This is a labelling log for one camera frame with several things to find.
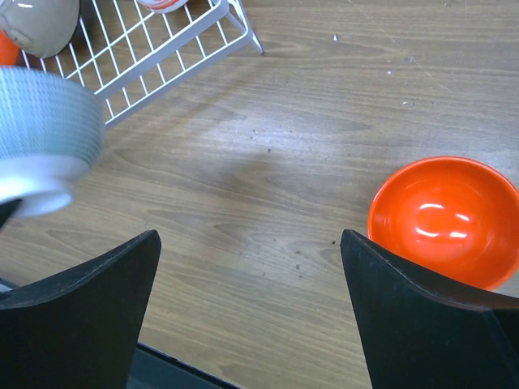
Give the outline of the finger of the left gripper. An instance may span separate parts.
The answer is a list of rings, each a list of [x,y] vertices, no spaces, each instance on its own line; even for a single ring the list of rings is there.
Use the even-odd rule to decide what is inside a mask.
[[[6,223],[13,217],[13,215],[18,211],[21,204],[23,203],[22,199],[12,199],[1,203],[0,205],[0,229],[3,229]]]

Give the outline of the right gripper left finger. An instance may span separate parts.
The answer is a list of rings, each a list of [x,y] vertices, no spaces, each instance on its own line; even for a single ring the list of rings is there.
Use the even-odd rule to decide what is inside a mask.
[[[3,388],[124,388],[161,239],[111,251],[1,294]]]

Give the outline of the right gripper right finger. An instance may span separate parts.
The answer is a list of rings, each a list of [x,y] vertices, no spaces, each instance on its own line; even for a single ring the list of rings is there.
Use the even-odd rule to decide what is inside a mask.
[[[346,229],[341,258],[374,388],[516,388],[518,300]]]

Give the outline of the light blue ribbed bowl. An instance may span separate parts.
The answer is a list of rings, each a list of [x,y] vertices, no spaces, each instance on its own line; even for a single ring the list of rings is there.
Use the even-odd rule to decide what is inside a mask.
[[[104,105],[79,83],[17,66],[1,69],[1,201],[13,216],[59,211],[99,159]]]

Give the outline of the orange bowl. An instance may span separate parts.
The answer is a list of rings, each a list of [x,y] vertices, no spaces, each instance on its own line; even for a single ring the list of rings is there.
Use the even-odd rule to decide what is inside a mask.
[[[417,160],[378,189],[367,236],[443,276],[497,289],[518,270],[518,189],[477,160]]]
[[[0,31],[0,65],[15,66],[19,59],[19,47],[3,31]]]

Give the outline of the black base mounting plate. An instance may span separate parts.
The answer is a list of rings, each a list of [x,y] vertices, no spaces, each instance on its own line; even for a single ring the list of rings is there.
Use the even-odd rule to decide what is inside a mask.
[[[227,388],[237,386],[146,344],[135,348],[127,388]]]

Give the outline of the beige speckled bowl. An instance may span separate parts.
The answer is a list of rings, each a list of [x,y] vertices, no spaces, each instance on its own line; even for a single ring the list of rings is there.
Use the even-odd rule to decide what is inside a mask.
[[[24,52],[50,58],[71,41],[79,14],[79,0],[3,0],[1,31]]]

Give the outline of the white bowl with red pattern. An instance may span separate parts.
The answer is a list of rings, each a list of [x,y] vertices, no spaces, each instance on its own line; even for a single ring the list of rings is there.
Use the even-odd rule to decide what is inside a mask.
[[[154,13],[168,13],[183,7],[187,0],[137,0],[147,10]]]

